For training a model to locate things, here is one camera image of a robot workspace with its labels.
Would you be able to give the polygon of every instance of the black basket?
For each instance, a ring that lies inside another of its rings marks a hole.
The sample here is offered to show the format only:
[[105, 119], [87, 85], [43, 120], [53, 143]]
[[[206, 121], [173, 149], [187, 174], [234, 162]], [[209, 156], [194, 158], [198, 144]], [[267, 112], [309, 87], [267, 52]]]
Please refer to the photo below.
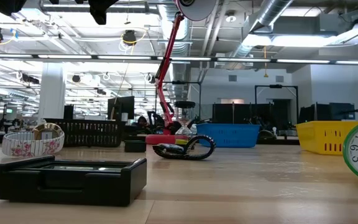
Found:
[[118, 147], [121, 144], [124, 126], [122, 122], [50, 118], [45, 120], [62, 128], [65, 133], [65, 147]]

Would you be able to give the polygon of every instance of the wooden table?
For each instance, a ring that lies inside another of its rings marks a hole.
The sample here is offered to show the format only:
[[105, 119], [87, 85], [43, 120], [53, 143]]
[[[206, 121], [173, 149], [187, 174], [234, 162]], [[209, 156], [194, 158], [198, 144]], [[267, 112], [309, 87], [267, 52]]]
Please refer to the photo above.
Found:
[[[0, 224], [358, 223], [358, 177], [341, 156], [320, 156], [299, 146], [217, 149], [206, 161], [170, 161], [151, 148], [146, 154], [66, 148], [57, 156], [146, 157], [147, 186], [127, 208], [0, 201]], [[11, 160], [0, 147], [0, 162]]]

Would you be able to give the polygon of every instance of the ceiling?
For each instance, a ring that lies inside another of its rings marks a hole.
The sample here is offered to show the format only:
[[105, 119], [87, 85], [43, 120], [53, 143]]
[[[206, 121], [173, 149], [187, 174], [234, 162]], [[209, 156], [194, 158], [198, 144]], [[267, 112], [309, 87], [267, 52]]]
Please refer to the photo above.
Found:
[[[169, 1], [149, 1], [151, 7], [156, 7], [155, 3]], [[236, 20], [227, 22], [223, 20], [219, 33], [218, 41], [213, 45], [212, 55], [227, 54], [232, 52], [242, 42], [242, 28], [247, 16], [260, 9], [262, 1], [235, 1], [232, 0], [227, 6], [227, 11], [233, 11]], [[143, 1], [132, 1], [128, 4], [141, 5]], [[41, 1], [41, 6], [47, 6], [48, 1]], [[74, 4], [70, 0], [61, 0], [60, 4]], [[351, 12], [358, 9], [358, 1], [316, 1], [316, 0], [295, 0], [282, 16], [316, 17], [320, 14], [338, 14]], [[91, 14], [88, 12], [77, 12], [78, 9], [65, 12], [55, 12], [52, 7], [47, 10], [35, 10], [33, 5], [25, 5], [24, 9], [12, 16], [0, 14], [0, 27], [4, 36], [3, 43], [0, 45], [0, 53], [10, 54], [97, 54], [97, 55], [163, 55], [165, 52], [166, 40], [161, 28], [160, 16], [156, 14], [141, 13], [108, 13], [107, 24], [99, 26], [95, 23]], [[191, 23], [191, 37], [188, 40], [190, 45], [190, 56], [199, 56], [203, 48], [204, 38], [206, 37], [209, 19]], [[17, 32], [17, 37], [13, 38], [12, 30]], [[125, 30], [134, 30], [138, 43], [133, 49], [125, 50], [122, 45], [121, 35]], [[254, 57], [264, 57], [265, 52], [261, 48], [253, 48], [251, 54]], [[347, 58], [358, 59], [358, 47], [341, 47], [329, 49], [314, 47], [266, 47], [266, 57], [268, 58]], [[264, 64], [255, 64], [254, 69], [263, 68]], [[76, 112], [82, 114], [98, 114], [107, 111], [106, 101], [109, 97], [134, 95], [137, 97], [137, 108], [140, 111], [152, 110], [154, 108], [155, 91], [153, 85], [145, 81], [145, 77], [151, 73], [155, 74], [158, 69], [157, 64], [129, 64], [126, 72], [126, 63], [65, 63], [65, 71], [68, 74], [68, 84], [66, 92], [66, 104], [76, 105]], [[286, 69], [284, 73], [296, 69], [294, 65], [273, 64], [270, 69]], [[27, 86], [18, 79], [20, 74], [30, 75], [42, 82], [42, 62], [17, 62], [0, 60], [0, 85]], [[74, 83], [73, 75], [79, 75], [84, 79], [97, 80], [100, 87], [117, 87], [121, 82], [121, 91], [107, 91], [106, 95], [99, 95], [94, 90], [70, 90], [79, 86], [89, 86], [89, 83]], [[10, 97], [8, 100], [0, 101], [0, 105], [13, 100], [22, 103], [23, 99], [33, 105], [31, 110], [20, 112], [26, 116], [31, 116], [37, 112], [39, 103], [39, 88], [37, 85], [33, 89], [5, 90], [10, 93], [23, 93], [23, 97]], [[172, 94], [170, 85], [166, 86], [167, 95]], [[0, 98], [7, 98], [4, 91], [0, 91]], [[89, 102], [92, 97], [102, 96], [98, 102]]]

